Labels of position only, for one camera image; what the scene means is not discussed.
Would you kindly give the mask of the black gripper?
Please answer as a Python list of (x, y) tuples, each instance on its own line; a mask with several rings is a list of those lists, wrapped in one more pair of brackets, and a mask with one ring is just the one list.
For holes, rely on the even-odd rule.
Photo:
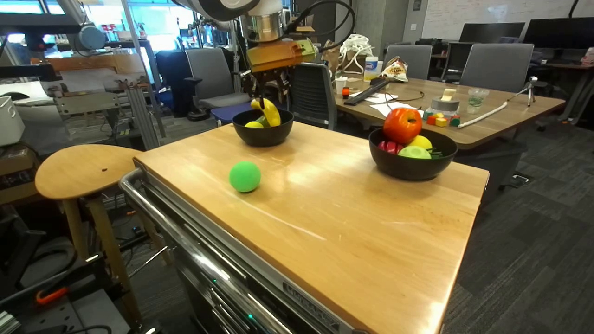
[(289, 91), (291, 73), (293, 73), (291, 67), (252, 73), (250, 78), (252, 78), (254, 97), (250, 99), (250, 108), (261, 112), (263, 110), (261, 95), (276, 91), (280, 99), (280, 110), (289, 112), (291, 110), (291, 91)]

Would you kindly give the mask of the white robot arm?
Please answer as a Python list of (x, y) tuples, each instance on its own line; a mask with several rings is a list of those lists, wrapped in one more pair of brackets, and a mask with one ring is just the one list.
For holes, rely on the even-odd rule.
[(285, 38), (282, 0), (174, 0), (200, 19), (230, 30), (231, 49), (196, 51), (189, 56), (193, 104), (200, 112), (280, 93), (296, 64), (295, 43)]

